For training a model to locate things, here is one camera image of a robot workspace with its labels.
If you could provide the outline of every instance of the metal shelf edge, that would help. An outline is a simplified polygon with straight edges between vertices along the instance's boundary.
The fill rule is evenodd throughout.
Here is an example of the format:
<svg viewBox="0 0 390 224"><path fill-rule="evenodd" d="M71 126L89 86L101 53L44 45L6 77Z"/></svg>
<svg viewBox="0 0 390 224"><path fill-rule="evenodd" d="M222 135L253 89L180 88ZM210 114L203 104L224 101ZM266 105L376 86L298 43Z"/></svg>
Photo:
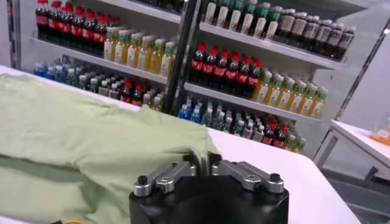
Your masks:
<svg viewBox="0 0 390 224"><path fill-rule="evenodd" d="M300 114L292 113L292 112L289 112L289 111L281 110L281 109L278 109L278 108L270 107L270 106L263 105L263 104L260 104L260 103L257 103L257 102L253 102L253 101L250 101L250 100L247 100L247 99L243 99L243 98L240 98L240 97L236 97L236 96L232 96L232 95L229 95L229 94L226 94L226 93L222 93L222 92L219 92L219 91L208 89L208 88L205 88L205 87L202 87L202 86L197 86L195 84L191 84L191 83L187 83L186 82L184 84L184 88L187 91L191 91L191 92L194 92L194 93L199 93L199 94L202 94L202 95L205 95L205 96L214 97L214 98L226 101L226 102L230 102L230 103L234 103L234 104L237 104L237 105L248 107L248 108L251 108L251 109L254 109L254 110L258 110L258 111L262 111L262 112L267 112L267 113L270 113L270 114L278 115L278 116L285 117L285 118L288 118L288 119L292 119L292 120L295 120L295 121L302 121L302 122L305 122L307 124L313 124L313 125L321 123L321 120L319 120L319 119L315 119L315 118L312 118L312 117L307 117L307 116L303 116L303 115L300 115Z"/></svg>
<svg viewBox="0 0 390 224"><path fill-rule="evenodd" d="M96 57L96 56L93 56L93 55L90 55L90 54L79 52L77 50L73 50L73 49L70 49L70 48L67 48L67 47L63 47L63 46L52 44L52 43L49 43L49 42L46 42L46 41L43 41L43 40L39 40L39 39L34 38L34 37L30 37L30 40L35 42L35 43L38 43L38 44L45 44L45 45L50 46L50 47L56 47L57 49L61 50L62 54L65 54L65 55L68 55L70 57L74 57L74 58L77 58L77 59L80 59L80 60L83 60L83 61L87 61L87 62L90 62L90 63L93 63L93 64L97 64L97 65L100 65L100 66L103 66L103 67L111 68L111 69L114 69L114 70L117 70L117 71L124 72L126 74L138 76L138 77L141 77L141 78L144 78L144 79L149 79L149 80L152 80L152 81L155 81L155 82L158 82L158 83L166 84L166 82L167 82L167 78L166 77L163 77L163 76L160 76L160 75L157 75L157 74L153 74L153 73L150 73L150 72L146 72L144 70L140 70L140 69L132 68L132 67L129 67L129 66L121 65L121 64L118 64L118 63L115 63L115 62L112 62L112 61L108 61L108 60L103 59L103 58L99 58L99 57Z"/></svg>
<svg viewBox="0 0 390 224"><path fill-rule="evenodd" d="M239 41L242 43L247 43L256 47L260 47L269 51L273 51L279 54L287 55L290 57L297 58L299 60L307 61L316 65L320 65L326 68L340 70L346 68L347 66L344 63L333 61L327 58L323 58L308 52L300 51L289 46L284 46L279 43L272 41L261 40L258 38L250 37L245 34L234 32L231 30L223 29L206 23L199 24L200 30L204 32L212 33L221 37L229 38L231 40Z"/></svg>

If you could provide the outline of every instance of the plastic bottle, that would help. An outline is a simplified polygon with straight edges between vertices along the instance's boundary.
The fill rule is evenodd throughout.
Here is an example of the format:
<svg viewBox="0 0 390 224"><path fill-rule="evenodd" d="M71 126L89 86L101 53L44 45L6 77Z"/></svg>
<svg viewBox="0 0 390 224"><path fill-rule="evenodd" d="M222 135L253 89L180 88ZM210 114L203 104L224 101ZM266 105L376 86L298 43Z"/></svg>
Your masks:
<svg viewBox="0 0 390 224"><path fill-rule="evenodd" d="M301 80L296 82L295 91L290 96L290 99L287 102L285 110L292 111L296 113L302 99L303 99L303 90L306 88L306 83Z"/></svg>
<svg viewBox="0 0 390 224"><path fill-rule="evenodd" d="M253 96L254 101L257 101L259 103L264 103L266 94L269 89L269 82L271 81L271 78L272 78L272 73L266 70L264 73L263 82L261 83L260 88L258 90L258 94L257 96Z"/></svg>
<svg viewBox="0 0 390 224"><path fill-rule="evenodd" d="M174 51L174 42L170 41L165 44L165 54L161 59L161 71L162 76L167 77L171 73L172 63L173 63L173 51Z"/></svg>
<svg viewBox="0 0 390 224"><path fill-rule="evenodd" d="M38 7L35 9L35 19L38 27L38 38L47 39L49 32L49 9L47 0L38 0Z"/></svg>

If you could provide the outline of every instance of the juice bottle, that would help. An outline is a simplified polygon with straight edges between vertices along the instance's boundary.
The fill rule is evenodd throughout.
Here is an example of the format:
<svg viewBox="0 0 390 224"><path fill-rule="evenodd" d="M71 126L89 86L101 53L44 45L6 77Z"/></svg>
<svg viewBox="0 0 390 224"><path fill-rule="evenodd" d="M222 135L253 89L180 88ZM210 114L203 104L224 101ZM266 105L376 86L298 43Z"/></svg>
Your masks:
<svg viewBox="0 0 390 224"><path fill-rule="evenodd" d="M161 60L163 58L162 46L164 39L157 39L154 44L154 51L151 55L150 72L155 74L160 73Z"/></svg>
<svg viewBox="0 0 390 224"><path fill-rule="evenodd" d="M275 107L284 109L288 100L290 99L295 80L288 77L285 80L285 87L282 89L282 92L279 94L278 99L276 100Z"/></svg>
<svg viewBox="0 0 390 224"><path fill-rule="evenodd" d="M175 43L170 41L165 44L165 54L161 60L161 75L167 77L171 72L171 64L173 62L172 54Z"/></svg>
<svg viewBox="0 0 390 224"><path fill-rule="evenodd" d="M309 110L309 113L308 113L308 116L311 116L311 117L314 117L314 118L317 118L317 119L320 119L321 118L321 115L322 115L322 109L323 107L325 106L325 98L328 94L328 90L325 89L324 87L320 87L318 92L317 92L317 96L313 102L313 104L311 105L311 108Z"/></svg>
<svg viewBox="0 0 390 224"><path fill-rule="evenodd" d="M260 85L260 89L258 91L258 94L257 94L256 98L254 98L255 101L257 101L259 103L264 103L266 94L268 92L269 82L271 81L271 78L272 78L272 73L267 70L264 73L263 83Z"/></svg>
<svg viewBox="0 0 390 224"><path fill-rule="evenodd" d="M300 113L305 116L309 116L310 108L314 102L314 95L318 89L318 86L310 83L308 89L306 90L305 97L301 101L297 113Z"/></svg>
<svg viewBox="0 0 390 224"><path fill-rule="evenodd" d="M270 105L272 107L275 106L276 101L280 95L280 91L282 90L281 86L283 83L283 78L281 75L276 73L275 78L274 78L274 84L268 89L266 98L264 100L264 104Z"/></svg>
<svg viewBox="0 0 390 224"><path fill-rule="evenodd" d="M302 99L303 99L303 90L306 88L306 83L301 80L298 80L295 86L295 92L290 96L288 103L285 107L285 110L295 112L297 111Z"/></svg>

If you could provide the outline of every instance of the red label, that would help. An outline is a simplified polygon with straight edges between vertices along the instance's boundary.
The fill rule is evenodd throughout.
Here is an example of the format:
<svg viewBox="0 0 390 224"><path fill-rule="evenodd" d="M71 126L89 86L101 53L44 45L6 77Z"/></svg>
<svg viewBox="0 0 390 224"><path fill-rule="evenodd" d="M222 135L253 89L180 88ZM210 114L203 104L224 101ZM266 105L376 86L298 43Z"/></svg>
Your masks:
<svg viewBox="0 0 390 224"><path fill-rule="evenodd" d="M237 72L226 71L226 79L232 80L236 78Z"/></svg>
<svg viewBox="0 0 390 224"><path fill-rule="evenodd" d="M242 73L238 73L237 81L240 83L246 83L246 80L248 79L248 75L244 75Z"/></svg>
<svg viewBox="0 0 390 224"><path fill-rule="evenodd" d="M94 32L92 30L83 29L83 38L93 40Z"/></svg>
<svg viewBox="0 0 390 224"><path fill-rule="evenodd" d="M203 66L203 63L202 62L198 62L196 60L193 60L192 63L191 63L192 69L195 69L195 70L201 70L202 66Z"/></svg>
<svg viewBox="0 0 390 224"><path fill-rule="evenodd" d="M73 36L81 37L83 35L83 28L79 26L72 26Z"/></svg>
<svg viewBox="0 0 390 224"><path fill-rule="evenodd" d="M249 77L249 78L248 78L248 84L249 84L250 86L256 87L256 86L257 86L257 83L258 83L258 79L254 79L254 78L252 78L252 77Z"/></svg>
<svg viewBox="0 0 390 224"><path fill-rule="evenodd" d="M203 66L203 72L213 73L214 66L213 65L205 65Z"/></svg>
<svg viewBox="0 0 390 224"><path fill-rule="evenodd" d="M216 76L223 76L226 72L226 68L215 67L214 74Z"/></svg>
<svg viewBox="0 0 390 224"><path fill-rule="evenodd" d="M47 26L49 24L48 17L46 16L37 16L37 24Z"/></svg>
<svg viewBox="0 0 390 224"><path fill-rule="evenodd" d="M105 33L95 33L93 41L103 43L105 41Z"/></svg>

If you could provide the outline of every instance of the bottle label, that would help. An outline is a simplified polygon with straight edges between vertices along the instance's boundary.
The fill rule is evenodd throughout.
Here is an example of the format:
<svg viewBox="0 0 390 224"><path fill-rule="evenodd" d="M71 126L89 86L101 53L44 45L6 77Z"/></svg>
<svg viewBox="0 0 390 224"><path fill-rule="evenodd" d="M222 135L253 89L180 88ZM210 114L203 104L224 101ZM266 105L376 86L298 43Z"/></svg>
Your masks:
<svg viewBox="0 0 390 224"><path fill-rule="evenodd" d="M279 89L274 89L272 94L271 94L271 99L269 100L269 105L274 107L275 106L275 103L276 103L276 100L278 99L278 96L280 94L280 90Z"/></svg>
<svg viewBox="0 0 390 224"><path fill-rule="evenodd" d="M301 96L296 96L294 98L293 102L292 102L290 111L295 112L298 109L299 104L300 104L301 101L302 101L302 97Z"/></svg>
<svg viewBox="0 0 390 224"><path fill-rule="evenodd" d="M313 104L313 100L312 99L307 99L305 101L305 104L303 105L301 113L303 115L305 115L305 116L308 116L309 115L309 110L310 110L312 104Z"/></svg>
<svg viewBox="0 0 390 224"><path fill-rule="evenodd" d="M351 33L343 33L340 39L339 47L347 49L352 42L353 35Z"/></svg>
<svg viewBox="0 0 390 224"><path fill-rule="evenodd" d="M46 16L37 16L36 17L37 24L47 26L49 24L48 17Z"/></svg>
<svg viewBox="0 0 390 224"><path fill-rule="evenodd" d="M134 55L135 55L135 48L129 47L129 51L127 54L127 65L133 66L134 65Z"/></svg>
<svg viewBox="0 0 390 224"><path fill-rule="evenodd" d="M105 40L105 33L94 33L93 41L103 43Z"/></svg>
<svg viewBox="0 0 390 224"><path fill-rule="evenodd" d="M225 26L225 20L227 16L227 12L229 11L229 8L226 6L222 6L219 9L219 15L217 19L217 26L223 28Z"/></svg>
<svg viewBox="0 0 390 224"><path fill-rule="evenodd" d="M192 60L191 67L193 70L201 70L203 67L203 63L196 60Z"/></svg>
<svg viewBox="0 0 390 224"><path fill-rule="evenodd" d="M263 33L263 29L264 29L264 26L266 25L266 22L267 22L267 20L265 18L259 18L257 20L255 32L253 33L254 37L257 37L257 38L261 37L261 34Z"/></svg>
<svg viewBox="0 0 390 224"><path fill-rule="evenodd" d="M296 19L292 26L291 32L295 35L301 35L306 26L306 20Z"/></svg>
<svg viewBox="0 0 390 224"><path fill-rule="evenodd" d="M111 42L104 42L104 59L111 60L111 50L112 50L112 44Z"/></svg>
<svg viewBox="0 0 390 224"><path fill-rule="evenodd" d="M83 28L79 26L72 26L72 35L77 37L82 37L83 35Z"/></svg>
<svg viewBox="0 0 390 224"><path fill-rule="evenodd" d="M266 39L273 39L274 38L274 35L275 35L275 32L276 32L276 28L278 28L278 22L277 21L272 21L272 22L269 23L268 31L267 31L267 34L266 34Z"/></svg>
<svg viewBox="0 0 390 224"><path fill-rule="evenodd" d="M283 93L282 99L280 99L280 106L279 106L279 108L282 108L282 109L286 108L288 99L290 99L290 93Z"/></svg>
<svg viewBox="0 0 390 224"><path fill-rule="evenodd" d="M233 30L233 31L237 30L237 25L240 16L241 16L241 11L239 10L233 11L232 19L230 20L230 24L229 24L229 30Z"/></svg>
<svg viewBox="0 0 390 224"><path fill-rule="evenodd" d="M257 101L262 103L264 101L264 98L266 97L267 92L268 92L268 86L261 87L258 93Z"/></svg>
<svg viewBox="0 0 390 224"><path fill-rule="evenodd" d="M252 21L254 19L254 16L252 14L246 14L243 22L243 28L241 29L241 33L248 34L250 25L252 24Z"/></svg>
<svg viewBox="0 0 390 224"><path fill-rule="evenodd" d="M215 67L214 74L216 76L224 76L226 68Z"/></svg>
<svg viewBox="0 0 390 224"><path fill-rule="evenodd" d="M83 38L93 40L94 32L92 30L83 29Z"/></svg>
<svg viewBox="0 0 390 224"><path fill-rule="evenodd" d="M216 4L214 2L209 2L207 5L205 23L212 24L214 20Z"/></svg>
<svg viewBox="0 0 390 224"><path fill-rule="evenodd" d="M258 79L249 77L248 84L253 87L257 87Z"/></svg>

